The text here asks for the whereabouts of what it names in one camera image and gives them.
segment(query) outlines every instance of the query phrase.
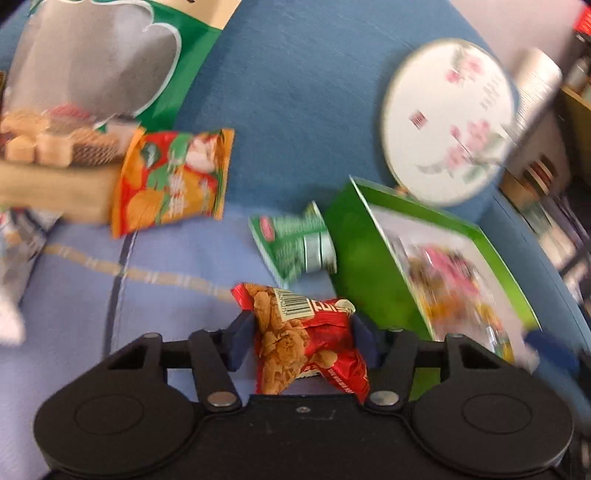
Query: food package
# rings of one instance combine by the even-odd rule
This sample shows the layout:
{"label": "food package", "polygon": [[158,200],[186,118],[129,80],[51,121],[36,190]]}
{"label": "food package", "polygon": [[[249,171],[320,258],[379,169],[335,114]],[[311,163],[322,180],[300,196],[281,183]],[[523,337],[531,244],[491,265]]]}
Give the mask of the food package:
{"label": "food package", "polygon": [[363,402],[367,367],[354,346],[349,300],[311,300],[289,290],[242,283],[232,290],[242,310],[255,312],[257,393],[277,395],[314,374]]}
{"label": "food package", "polygon": [[240,0],[34,0],[8,74],[4,114],[75,109],[104,125],[172,128]]}
{"label": "food package", "polygon": [[0,208],[0,344],[25,339],[17,304],[56,220],[47,212]]}
{"label": "food package", "polygon": [[302,216],[256,216],[249,226],[267,268],[282,288],[303,272],[336,273],[336,254],[315,202]]}
{"label": "food package", "polygon": [[198,135],[138,129],[113,196],[113,237],[204,215],[221,220],[234,130]]}
{"label": "food package", "polygon": [[409,250],[408,278],[435,340],[443,340],[448,333],[462,333],[513,361],[508,335],[475,266],[460,252],[436,245]]}
{"label": "food package", "polygon": [[118,135],[95,130],[93,116],[72,105],[4,113],[0,134],[0,157],[10,162],[95,166],[116,160],[120,149]]}

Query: decorative plate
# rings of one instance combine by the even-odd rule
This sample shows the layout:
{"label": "decorative plate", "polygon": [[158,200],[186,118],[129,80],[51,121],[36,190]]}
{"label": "decorative plate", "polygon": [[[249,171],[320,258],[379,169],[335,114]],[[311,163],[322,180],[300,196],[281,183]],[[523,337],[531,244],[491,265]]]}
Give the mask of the decorative plate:
{"label": "decorative plate", "polygon": [[427,44],[398,69],[384,100],[388,167],[418,200],[460,203],[505,160],[514,108],[509,81],[490,54],[455,38]]}

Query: wooden shelf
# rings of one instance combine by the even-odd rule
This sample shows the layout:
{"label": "wooden shelf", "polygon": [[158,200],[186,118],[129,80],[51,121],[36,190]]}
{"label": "wooden shelf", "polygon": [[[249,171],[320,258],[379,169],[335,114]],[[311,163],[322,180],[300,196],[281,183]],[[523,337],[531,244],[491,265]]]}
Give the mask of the wooden shelf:
{"label": "wooden shelf", "polygon": [[591,102],[568,87],[562,87],[560,94],[570,117],[578,150],[577,169],[585,182],[591,184]]}

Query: rivet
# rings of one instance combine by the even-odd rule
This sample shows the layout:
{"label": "rivet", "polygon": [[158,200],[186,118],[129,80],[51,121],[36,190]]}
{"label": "rivet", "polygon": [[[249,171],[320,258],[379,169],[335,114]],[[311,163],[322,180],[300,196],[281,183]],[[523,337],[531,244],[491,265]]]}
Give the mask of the rivet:
{"label": "rivet", "polygon": [[238,399],[232,392],[214,392],[207,397],[207,402],[214,407],[230,407],[234,405]]}
{"label": "rivet", "polygon": [[369,399],[375,405],[380,407],[391,407],[392,405],[396,405],[400,397],[396,392],[392,392],[390,390],[378,390],[377,392],[373,392]]}

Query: barcode label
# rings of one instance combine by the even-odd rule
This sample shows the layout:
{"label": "barcode label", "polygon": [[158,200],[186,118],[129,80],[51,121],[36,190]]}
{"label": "barcode label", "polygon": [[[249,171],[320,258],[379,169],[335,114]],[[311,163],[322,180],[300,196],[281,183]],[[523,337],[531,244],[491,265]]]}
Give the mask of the barcode label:
{"label": "barcode label", "polygon": [[312,304],[306,297],[280,288],[274,288],[274,290],[279,314],[284,322],[314,316]]}

